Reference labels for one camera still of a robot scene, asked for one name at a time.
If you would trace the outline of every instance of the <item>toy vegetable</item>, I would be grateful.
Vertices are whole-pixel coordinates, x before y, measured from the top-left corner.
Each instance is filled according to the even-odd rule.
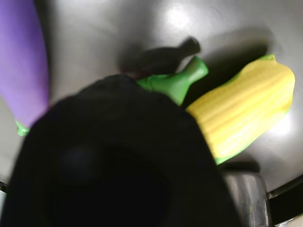
[[[0,95],[25,135],[48,107],[48,68],[33,0],[0,1]]]
[[[242,152],[286,115],[294,82],[293,72],[277,63],[274,55],[267,55],[187,108],[217,164]]]

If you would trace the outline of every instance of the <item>white surface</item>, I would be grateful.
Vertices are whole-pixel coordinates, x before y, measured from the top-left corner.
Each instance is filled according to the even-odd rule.
[[[22,140],[13,115],[0,98],[0,181],[9,181]]]
[[[2,215],[2,207],[4,204],[4,200],[5,200],[5,193],[0,191],[0,219],[1,219],[1,215]]]

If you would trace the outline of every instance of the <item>gray surface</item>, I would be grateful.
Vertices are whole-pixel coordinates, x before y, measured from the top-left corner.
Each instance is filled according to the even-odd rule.
[[[267,189],[275,189],[303,173],[302,8],[300,0],[53,0],[52,102],[118,73],[118,59],[130,47],[176,46],[192,35],[208,63],[215,52],[228,55],[248,43],[270,43],[270,52],[296,75],[293,107],[280,129],[265,133],[240,158],[257,160]],[[6,178],[20,139],[3,103],[0,110],[0,168]]]

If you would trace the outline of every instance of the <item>toy corn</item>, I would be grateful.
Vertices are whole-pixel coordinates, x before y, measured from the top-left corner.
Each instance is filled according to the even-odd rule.
[[[195,117],[217,164],[242,152],[285,116],[292,103],[294,81],[294,74],[288,67],[277,63],[274,55],[267,55],[248,64],[230,81],[187,108]],[[157,86],[153,91],[167,94],[173,101],[177,100],[178,105],[184,100],[183,96],[177,98],[180,95],[176,92],[166,93]]]

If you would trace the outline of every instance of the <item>plastic toy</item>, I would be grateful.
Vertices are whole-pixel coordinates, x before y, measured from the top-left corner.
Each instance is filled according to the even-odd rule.
[[[0,95],[24,136],[48,107],[48,68],[33,0],[0,1]]]
[[[293,72],[277,63],[274,55],[267,55],[248,64],[230,81],[187,108],[217,164],[242,152],[285,116],[292,104],[294,83]],[[179,105],[182,99],[176,99],[177,89],[172,96],[171,87],[167,92],[165,86],[157,85],[153,90],[167,94]]]
[[[150,92],[166,94],[177,105],[181,105],[189,87],[208,74],[208,68],[198,57],[194,57],[181,73],[153,75],[137,83]]]

